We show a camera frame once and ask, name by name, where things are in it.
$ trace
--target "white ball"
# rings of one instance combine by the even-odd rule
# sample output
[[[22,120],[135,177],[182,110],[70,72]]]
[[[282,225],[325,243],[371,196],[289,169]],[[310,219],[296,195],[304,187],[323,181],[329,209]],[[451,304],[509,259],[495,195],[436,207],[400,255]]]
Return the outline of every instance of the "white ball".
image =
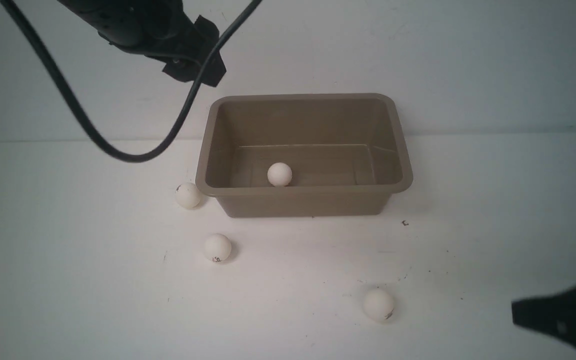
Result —
[[[293,179],[293,171],[283,162],[275,162],[268,168],[268,182],[275,187],[285,187]]]
[[[192,209],[199,205],[202,200],[202,193],[197,188],[197,185],[192,182],[186,182],[181,184],[176,188],[174,192],[174,198],[176,202],[185,209]]]
[[[233,244],[222,234],[212,234],[203,243],[203,255],[211,262],[219,263],[231,255]]]
[[[395,299],[382,289],[372,289],[363,298],[363,312],[376,322],[385,322],[393,316]]]

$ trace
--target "black cable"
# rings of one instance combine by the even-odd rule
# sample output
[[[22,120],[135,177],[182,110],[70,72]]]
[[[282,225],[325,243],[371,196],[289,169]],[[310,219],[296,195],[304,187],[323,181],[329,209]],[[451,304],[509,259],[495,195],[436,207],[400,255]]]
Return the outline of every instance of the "black cable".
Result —
[[[183,107],[181,108],[181,112],[179,112],[179,116],[176,118],[176,121],[174,121],[174,125],[170,129],[170,132],[163,139],[163,141],[153,150],[135,155],[118,150],[114,146],[110,145],[106,139],[104,139],[104,137],[91,123],[84,109],[82,109],[82,105],[80,105],[80,102],[77,100],[73,90],[68,85],[66,79],[64,79],[64,75],[62,75],[59,67],[57,67],[55,60],[48,52],[48,49],[44,45],[42,39],[39,38],[39,35],[35,29],[32,27],[32,25],[30,25],[28,19],[24,16],[24,14],[13,2],[13,0],[0,0],[0,3],[5,7],[7,13],[14,20],[14,23],[16,23],[16,25],[19,27],[19,30],[21,30],[23,35],[25,35],[28,43],[32,45],[34,52],[41,60],[41,63],[43,63],[43,66],[48,71],[48,74],[52,78],[54,84],[57,86],[57,89],[59,89],[59,92],[61,92],[61,96],[66,101],[66,104],[68,104],[70,111],[75,116],[75,119],[77,119],[84,132],[86,132],[87,136],[90,137],[90,140],[92,140],[104,153],[128,163],[147,162],[163,153],[164,150],[170,146],[170,144],[174,141],[175,137],[179,133],[181,126],[184,124],[184,121],[188,116],[188,112],[190,111],[190,106],[193,104],[195,98],[197,97],[197,92],[199,91],[199,87],[202,84],[202,79],[204,78],[204,73],[206,72],[208,64],[211,63],[215,55],[219,53],[219,50],[221,50],[221,48],[226,44],[228,39],[233,36],[237,29],[239,29],[240,26],[247,20],[247,18],[249,18],[249,16],[255,11],[261,2],[262,0],[252,0],[250,4],[244,9],[244,11],[242,11],[241,14],[231,23],[226,31],[223,32],[223,34],[217,40],[217,43],[214,44],[214,47],[212,50],[210,50],[210,53],[208,53],[208,57],[206,57],[205,61],[203,62],[203,66],[201,66],[201,69],[199,69],[197,78],[194,80],[192,86],[190,87],[190,91],[185,98],[185,103],[183,103]]]

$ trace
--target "white tabletop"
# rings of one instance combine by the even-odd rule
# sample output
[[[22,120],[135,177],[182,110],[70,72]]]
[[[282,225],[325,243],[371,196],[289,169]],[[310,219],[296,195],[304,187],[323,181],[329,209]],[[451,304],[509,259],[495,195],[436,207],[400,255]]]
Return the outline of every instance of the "white tabletop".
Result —
[[[576,134],[407,137],[413,186],[329,218],[180,208],[200,145],[0,143],[0,360],[576,359],[510,312],[576,285]],[[392,323],[363,315],[373,287]]]

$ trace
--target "plastic tub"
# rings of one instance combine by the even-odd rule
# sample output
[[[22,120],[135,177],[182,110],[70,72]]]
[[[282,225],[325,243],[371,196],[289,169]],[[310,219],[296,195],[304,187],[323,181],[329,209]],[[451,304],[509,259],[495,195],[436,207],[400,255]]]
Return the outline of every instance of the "plastic tub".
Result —
[[[277,162],[292,169],[286,187],[268,182]],[[411,183],[397,109],[375,93],[221,98],[196,176],[230,217],[375,215]]]

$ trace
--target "container rim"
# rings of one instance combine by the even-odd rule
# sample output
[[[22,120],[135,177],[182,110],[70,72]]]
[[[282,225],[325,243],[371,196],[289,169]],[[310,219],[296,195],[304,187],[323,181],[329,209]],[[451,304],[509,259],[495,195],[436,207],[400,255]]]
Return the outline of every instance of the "container rim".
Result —
[[[392,126],[397,153],[400,160],[402,178],[394,184],[375,185],[333,185],[333,186],[286,186],[286,187],[212,187],[206,183],[208,157],[213,142],[213,132],[217,121],[217,112],[221,105],[230,101],[272,101],[272,100],[343,100],[370,99],[379,100],[386,105]],[[402,132],[402,124],[397,113],[395,102],[381,93],[321,93],[321,94],[284,94],[284,95],[236,95],[226,96],[215,101],[208,113],[208,121],[203,134],[201,151],[196,174],[196,186],[206,196],[290,196],[301,194],[396,194],[408,189],[413,182],[412,166]]]

